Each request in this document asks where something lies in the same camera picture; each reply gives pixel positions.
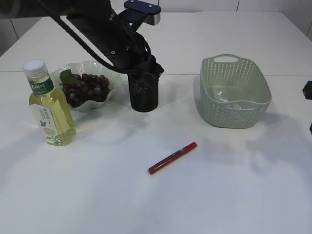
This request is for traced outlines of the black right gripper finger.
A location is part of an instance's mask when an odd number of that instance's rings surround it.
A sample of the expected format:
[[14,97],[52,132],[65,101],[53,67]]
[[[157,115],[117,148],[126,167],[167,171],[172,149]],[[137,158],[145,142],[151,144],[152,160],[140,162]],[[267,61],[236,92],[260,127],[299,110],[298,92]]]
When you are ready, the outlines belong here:
[[303,95],[306,99],[312,99],[312,81],[308,81],[302,89]]

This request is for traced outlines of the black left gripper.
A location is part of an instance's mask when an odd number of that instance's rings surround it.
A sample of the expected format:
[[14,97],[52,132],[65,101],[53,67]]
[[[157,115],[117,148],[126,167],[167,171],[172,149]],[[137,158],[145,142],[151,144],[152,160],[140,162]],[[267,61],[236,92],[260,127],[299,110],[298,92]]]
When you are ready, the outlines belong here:
[[134,73],[133,79],[151,84],[164,69],[151,63],[151,51],[142,35],[124,22],[111,7],[76,8],[67,20],[78,29],[112,65],[107,68],[118,73]]

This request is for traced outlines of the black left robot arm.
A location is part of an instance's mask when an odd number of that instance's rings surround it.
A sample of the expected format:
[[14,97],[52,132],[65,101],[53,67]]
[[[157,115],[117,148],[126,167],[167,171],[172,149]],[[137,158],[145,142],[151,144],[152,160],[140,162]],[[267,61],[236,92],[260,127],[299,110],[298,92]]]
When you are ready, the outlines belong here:
[[2,0],[0,17],[50,17],[97,62],[150,85],[164,70],[137,30],[157,25],[161,8],[141,0],[127,0],[124,8],[116,13],[109,0]]

